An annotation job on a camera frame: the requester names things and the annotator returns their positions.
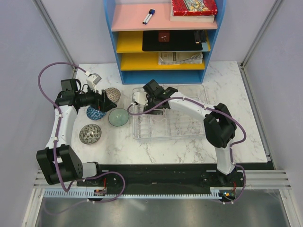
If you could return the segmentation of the brown geometric patterned bowl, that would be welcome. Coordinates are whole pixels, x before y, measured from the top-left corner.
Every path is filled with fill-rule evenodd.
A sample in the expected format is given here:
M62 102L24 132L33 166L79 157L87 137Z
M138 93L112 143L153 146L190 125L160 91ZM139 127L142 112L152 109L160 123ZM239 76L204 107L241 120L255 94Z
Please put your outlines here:
M114 102L115 104L117 104L119 102L119 99L121 97L121 92L119 89L115 88L115 87L109 87L105 89L107 97Z

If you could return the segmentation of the pale green bowl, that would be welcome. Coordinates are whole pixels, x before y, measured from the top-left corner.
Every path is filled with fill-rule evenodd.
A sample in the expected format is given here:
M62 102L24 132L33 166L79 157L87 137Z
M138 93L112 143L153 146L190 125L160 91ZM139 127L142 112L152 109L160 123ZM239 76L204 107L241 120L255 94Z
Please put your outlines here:
M108 120L112 126L121 127L128 122L129 113L123 108L118 108L109 114Z

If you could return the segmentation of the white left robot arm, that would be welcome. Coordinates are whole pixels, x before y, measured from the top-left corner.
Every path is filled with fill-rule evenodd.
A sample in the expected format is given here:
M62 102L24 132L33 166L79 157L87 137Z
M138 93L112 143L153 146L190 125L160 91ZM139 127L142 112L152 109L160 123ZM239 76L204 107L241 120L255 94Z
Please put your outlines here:
M71 182L87 178L93 186L104 181L104 175L97 170L97 162L82 163L71 147L72 131L79 109L91 106L102 112L117 107L105 90L98 92L96 85L100 80L87 80L87 91L78 89L76 79L61 81L62 90L54 102L55 121L51 137L36 159L49 185Z

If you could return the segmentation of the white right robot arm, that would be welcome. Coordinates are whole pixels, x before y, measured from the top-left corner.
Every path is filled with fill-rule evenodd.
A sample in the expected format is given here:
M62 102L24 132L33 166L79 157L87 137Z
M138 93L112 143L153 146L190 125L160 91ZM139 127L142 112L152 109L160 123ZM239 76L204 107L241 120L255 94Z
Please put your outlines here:
M230 147L235 137L237 126L231 120L231 114L226 105L220 103L207 106L189 98L173 87L164 89L155 80L143 86L146 92L144 111L149 114L154 109L170 109L180 111L204 124L207 141L214 146L217 157L217 181L222 186L228 186L234 180L233 163Z

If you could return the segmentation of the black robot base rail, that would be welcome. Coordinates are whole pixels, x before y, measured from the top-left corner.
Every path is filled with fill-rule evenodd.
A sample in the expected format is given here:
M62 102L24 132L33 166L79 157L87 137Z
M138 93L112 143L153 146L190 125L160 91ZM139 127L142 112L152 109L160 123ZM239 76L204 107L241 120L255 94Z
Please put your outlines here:
M231 176L220 173L216 164L98 164L95 180L77 182L77 186L102 187L113 194L208 193L212 187L240 188L243 173L236 168Z

